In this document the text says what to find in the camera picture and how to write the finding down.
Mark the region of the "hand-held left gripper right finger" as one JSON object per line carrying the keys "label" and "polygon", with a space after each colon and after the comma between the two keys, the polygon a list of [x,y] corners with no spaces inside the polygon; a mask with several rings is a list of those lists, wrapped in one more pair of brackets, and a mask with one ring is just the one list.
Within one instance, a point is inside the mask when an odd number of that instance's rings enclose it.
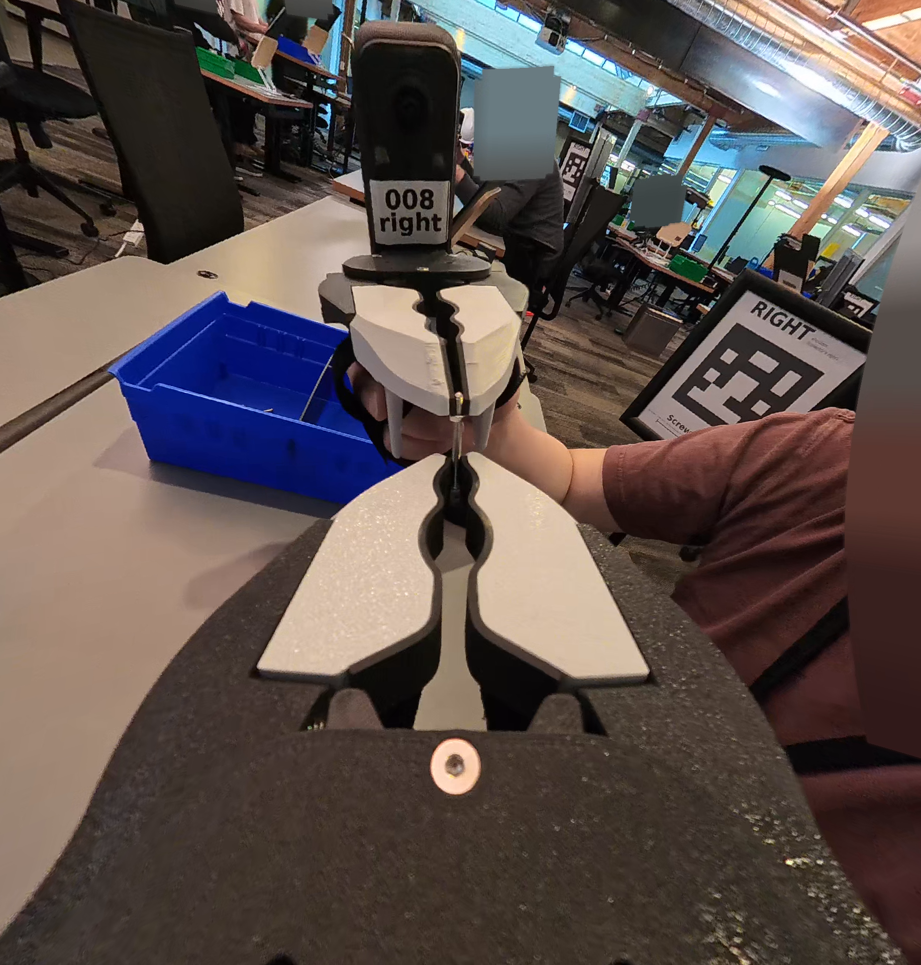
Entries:
{"label": "hand-held left gripper right finger", "polygon": [[470,484],[465,656],[488,730],[526,730],[544,701],[649,682],[647,660],[574,518],[485,455]]}

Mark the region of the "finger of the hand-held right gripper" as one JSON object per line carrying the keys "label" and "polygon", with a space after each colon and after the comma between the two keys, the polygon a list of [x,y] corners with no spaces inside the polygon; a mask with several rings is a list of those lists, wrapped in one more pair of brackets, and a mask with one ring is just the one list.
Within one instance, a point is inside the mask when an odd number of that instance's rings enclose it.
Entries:
{"label": "finger of the hand-held right gripper", "polygon": [[404,406],[439,417],[446,413],[439,342],[439,292],[393,285],[356,284],[349,332],[354,358],[385,390],[390,455],[400,457]]}
{"label": "finger of the hand-held right gripper", "polygon": [[439,292],[439,342],[446,413],[472,430],[484,452],[494,418],[521,384],[521,320],[493,284],[466,283]]}

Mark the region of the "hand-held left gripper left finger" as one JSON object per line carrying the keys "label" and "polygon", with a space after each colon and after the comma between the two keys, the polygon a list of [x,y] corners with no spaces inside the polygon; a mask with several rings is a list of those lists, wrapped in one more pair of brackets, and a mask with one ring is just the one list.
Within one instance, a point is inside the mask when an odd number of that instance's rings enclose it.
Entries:
{"label": "hand-held left gripper left finger", "polygon": [[413,728],[441,655],[444,457],[383,479],[333,517],[257,667],[265,679],[364,691]]}

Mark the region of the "person's right forearm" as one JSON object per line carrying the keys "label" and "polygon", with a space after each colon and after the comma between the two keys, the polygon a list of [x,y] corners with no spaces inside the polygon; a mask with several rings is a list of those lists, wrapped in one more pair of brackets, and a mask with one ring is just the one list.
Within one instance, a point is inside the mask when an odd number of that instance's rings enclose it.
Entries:
{"label": "person's right forearm", "polygon": [[603,482],[607,450],[568,449],[550,434],[525,420],[511,430],[506,443],[516,474],[546,494],[575,521],[603,534],[618,530],[608,506]]}

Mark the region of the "person's right hand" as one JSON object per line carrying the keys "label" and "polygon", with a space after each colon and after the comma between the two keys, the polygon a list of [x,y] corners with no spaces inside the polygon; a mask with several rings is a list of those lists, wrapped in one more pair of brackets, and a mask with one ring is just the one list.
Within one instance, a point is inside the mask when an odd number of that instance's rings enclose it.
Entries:
{"label": "person's right hand", "polygon": [[[350,387],[359,403],[383,425],[387,422],[385,390],[364,368],[353,363],[347,371]],[[487,445],[482,454],[501,463],[505,449],[509,449],[518,433],[530,429],[520,408],[520,394],[515,394],[494,411]],[[400,457],[420,461],[436,453],[448,454],[453,449],[454,425],[448,417],[439,417],[414,407],[401,422]]]}

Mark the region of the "brown leaning board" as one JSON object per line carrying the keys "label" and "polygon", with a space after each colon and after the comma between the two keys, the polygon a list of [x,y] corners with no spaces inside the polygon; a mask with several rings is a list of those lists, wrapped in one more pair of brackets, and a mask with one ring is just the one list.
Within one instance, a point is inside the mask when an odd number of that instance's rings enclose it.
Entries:
{"label": "brown leaning board", "polygon": [[468,234],[468,230],[477,222],[480,215],[489,206],[493,199],[500,194],[502,186],[500,184],[485,183],[478,188],[475,195],[465,202],[461,208],[454,213],[450,231],[451,246],[457,245],[461,238]]}

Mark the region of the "grey floor box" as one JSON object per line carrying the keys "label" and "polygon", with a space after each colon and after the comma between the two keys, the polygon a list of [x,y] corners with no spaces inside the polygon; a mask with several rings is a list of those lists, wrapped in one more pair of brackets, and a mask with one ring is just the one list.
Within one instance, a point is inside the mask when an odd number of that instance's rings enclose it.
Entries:
{"label": "grey floor box", "polygon": [[683,321],[658,307],[643,304],[622,333],[623,343],[644,355],[659,358],[674,337],[682,331]]}

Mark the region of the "blue plastic parts bin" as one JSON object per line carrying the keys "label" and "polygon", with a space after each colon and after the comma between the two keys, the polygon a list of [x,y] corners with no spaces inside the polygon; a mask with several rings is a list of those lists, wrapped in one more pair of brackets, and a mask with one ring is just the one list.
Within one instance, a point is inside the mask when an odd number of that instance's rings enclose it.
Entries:
{"label": "blue plastic parts bin", "polygon": [[342,505],[400,469],[336,396],[345,338],[216,293],[110,371],[150,460]]}

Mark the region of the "black mesh office chair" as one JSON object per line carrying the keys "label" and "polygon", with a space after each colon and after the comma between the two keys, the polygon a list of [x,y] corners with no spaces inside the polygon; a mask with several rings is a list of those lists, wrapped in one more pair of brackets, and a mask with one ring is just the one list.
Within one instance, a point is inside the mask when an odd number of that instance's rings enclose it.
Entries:
{"label": "black mesh office chair", "polygon": [[241,234],[234,168],[192,39],[81,2],[58,6],[149,258],[169,264]]}

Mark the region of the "black framed marker sign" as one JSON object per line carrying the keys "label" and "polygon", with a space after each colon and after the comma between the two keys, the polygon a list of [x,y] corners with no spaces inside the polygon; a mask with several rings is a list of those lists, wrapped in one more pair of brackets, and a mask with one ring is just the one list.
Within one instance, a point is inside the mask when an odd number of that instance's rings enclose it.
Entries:
{"label": "black framed marker sign", "polygon": [[854,410],[871,330],[746,269],[630,404],[641,440],[778,413]]}

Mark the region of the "black floor lamp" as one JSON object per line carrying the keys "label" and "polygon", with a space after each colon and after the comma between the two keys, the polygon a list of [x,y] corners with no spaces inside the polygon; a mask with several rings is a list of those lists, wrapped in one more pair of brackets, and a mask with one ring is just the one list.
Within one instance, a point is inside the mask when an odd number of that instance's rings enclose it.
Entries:
{"label": "black floor lamp", "polygon": [[732,228],[731,232],[726,237],[725,241],[719,248],[715,258],[711,262],[712,264],[718,265],[724,259],[725,255],[727,254],[729,248],[732,245],[733,239],[738,234],[739,230],[741,229],[745,221],[748,219],[748,217],[753,213],[754,209],[757,207],[761,198],[768,190],[768,188],[773,184],[773,182],[779,181],[781,183],[788,183],[791,181],[791,175],[788,175],[787,173],[781,171],[776,167],[772,167],[769,165],[761,165],[758,168],[758,171],[764,176],[763,184],[761,185],[761,187],[759,187],[755,197],[751,200],[751,202],[749,203],[744,213],[739,217],[738,221]]}

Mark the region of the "black swivel office chair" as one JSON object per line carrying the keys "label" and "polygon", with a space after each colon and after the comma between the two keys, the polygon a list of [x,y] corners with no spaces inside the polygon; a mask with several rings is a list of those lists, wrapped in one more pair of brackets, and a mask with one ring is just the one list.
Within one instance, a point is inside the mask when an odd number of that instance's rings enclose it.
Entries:
{"label": "black swivel office chair", "polygon": [[0,159],[0,195],[17,186],[31,198],[38,198],[44,191],[80,217],[83,235],[97,238],[99,229],[90,213],[65,193],[66,187],[79,189],[79,185],[34,164],[20,134],[22,125],[37,148],[50,150],[53,143],[44,129],[47,122],[92,118],[97,115],[96,105],[86,90],[66,79],[32,66],[12,64],[12,68],[13,84],[0,90],[0,121],[10,130],[14,157]]}

